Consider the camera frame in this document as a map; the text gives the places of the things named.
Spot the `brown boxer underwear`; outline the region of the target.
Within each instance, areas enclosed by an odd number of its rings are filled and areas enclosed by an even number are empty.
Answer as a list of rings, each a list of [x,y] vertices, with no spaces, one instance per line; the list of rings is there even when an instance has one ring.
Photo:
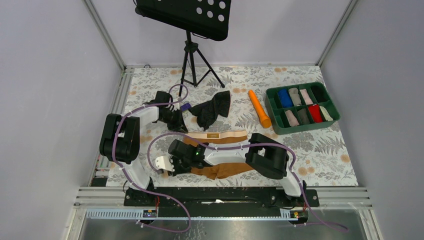
[[[225,179],[253,170],[246,163],[245,155],[249,149],[241,148],[241,146],[249,144],[246,130],[206,133],[190,132],[183,136],[181,142],[205,147],[205,167],[193,167],[191,172],[187,174],[205,176],[215,180]]]

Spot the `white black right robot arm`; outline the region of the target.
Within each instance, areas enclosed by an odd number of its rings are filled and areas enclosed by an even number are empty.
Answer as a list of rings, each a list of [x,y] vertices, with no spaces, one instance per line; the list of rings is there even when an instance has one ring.
[[[192,168],[244,163],[265,178],[278,180],[291,205],[299,206],[307,199],[303,183],[292,171],[296,161],[294,151],[261,133],[236,143],[198,142],[196,146],[176,139],[168,154],[158,157],[155,165],[172,176],[190,173]]]

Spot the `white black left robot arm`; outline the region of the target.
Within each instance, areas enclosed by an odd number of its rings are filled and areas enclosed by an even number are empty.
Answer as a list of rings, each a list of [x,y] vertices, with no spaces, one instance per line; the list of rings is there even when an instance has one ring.
[[[106,116],[99,144],[99,153],[114,162],[124,173],[129,187],[137,190],[136,199],[144,206],[152,204],[155,192],[149,187],[151,178],[145,173],[137,157],[140,151],[141,127],[163,122],[171,132],[186,133],[180,102],[166,91],[157,91],[153,100],[125,115],[110,113]]]

